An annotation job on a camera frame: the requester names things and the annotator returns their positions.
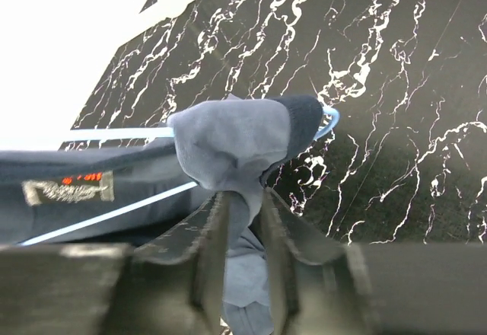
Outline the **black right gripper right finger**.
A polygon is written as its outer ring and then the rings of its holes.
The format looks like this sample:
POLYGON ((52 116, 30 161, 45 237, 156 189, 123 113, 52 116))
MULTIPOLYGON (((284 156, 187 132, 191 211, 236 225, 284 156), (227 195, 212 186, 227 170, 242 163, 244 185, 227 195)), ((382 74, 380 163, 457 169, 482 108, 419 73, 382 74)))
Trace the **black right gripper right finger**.
POLYGON ((291 212, 272 189, 262 204, 276 334, 373 334, 360 257, 291 212))

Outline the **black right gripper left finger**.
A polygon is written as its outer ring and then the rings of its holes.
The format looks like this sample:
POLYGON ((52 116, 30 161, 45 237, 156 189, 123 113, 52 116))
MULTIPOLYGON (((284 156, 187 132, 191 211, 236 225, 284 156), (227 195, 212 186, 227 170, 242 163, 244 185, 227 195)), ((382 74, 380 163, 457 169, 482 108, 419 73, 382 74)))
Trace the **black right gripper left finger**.
POLYGON ((218 334, 229 197, 216 193, 135 255, 137 334, 218 334))

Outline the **navy blue tank top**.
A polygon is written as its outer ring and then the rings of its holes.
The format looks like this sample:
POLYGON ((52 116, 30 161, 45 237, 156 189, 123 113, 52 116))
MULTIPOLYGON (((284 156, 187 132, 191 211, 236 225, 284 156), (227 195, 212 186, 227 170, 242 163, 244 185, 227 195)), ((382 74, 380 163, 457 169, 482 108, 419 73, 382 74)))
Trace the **navy blue tank top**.
POLYGON ((218 191, 230 214, 221 316, 235 334, 271 334, 269 275, 250 230, 268 176, 306 150, 323 118, 309 95, 210 100, 169 117, 173 137, 128 148, 1 153, 1 242, 17 244, 68 226, 58 241, 86 241, 181 218, 218 191), (92 218, 195 182, 192 189, 91 224, 92 218), (85 222, 84 228, 78 224, 85 222))

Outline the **light blue wire hanger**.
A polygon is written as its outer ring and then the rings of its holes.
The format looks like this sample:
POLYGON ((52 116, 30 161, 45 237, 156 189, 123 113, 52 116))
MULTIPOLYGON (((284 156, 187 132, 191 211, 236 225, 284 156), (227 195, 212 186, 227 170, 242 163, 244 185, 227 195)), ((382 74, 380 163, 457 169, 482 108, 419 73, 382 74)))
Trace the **light blue wire hanger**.
MULTIPOLYGON (((327 133, 331 132, 336 124, 339 122, 340 113, 335 108, 329 107, 327 105, 323 106, 323 115, 329 115, 331 120, 328 124, 317 130, 314 141, 322 138, 327 133)), ((175 136, 174 130, 170 127, 158 127, 158 128, 131 128, 131 129, 76 129, 71 130, 65 137, 67 141, 84 141, 84 140, 114 140, 114 139, 137 139, 137 138, 166 138, 173 139, 175 136)), ((64 228, 58 228, 54 231, 47 232, 42 235, 38 235, 28 240, 21 241, 20 246, 27 246, 32 244, 38 244, 40 242, 45 242, 59 236, 66 235, 70 232, 77 231, 92 225, 100 224, 101 222, 113 219, 115 217, 121 216, 128 212, 131 212, 141 207, 150 205, 152 203, 159 202, 161 200, 167 199, 171 196, 182 193, 183 191, 191 190, 197 187, 198 183, 191 181, 174 187, 172 189, 166 190, 162 193, 158 193, 154 196, 139 200, 137 202, 131 203, 129 205, 123 206, 118 209, 106 212, 102 215, 95 216, 91 219, 86 219, 84 221, 76 222, 74 224, 68 225, 64 228)))

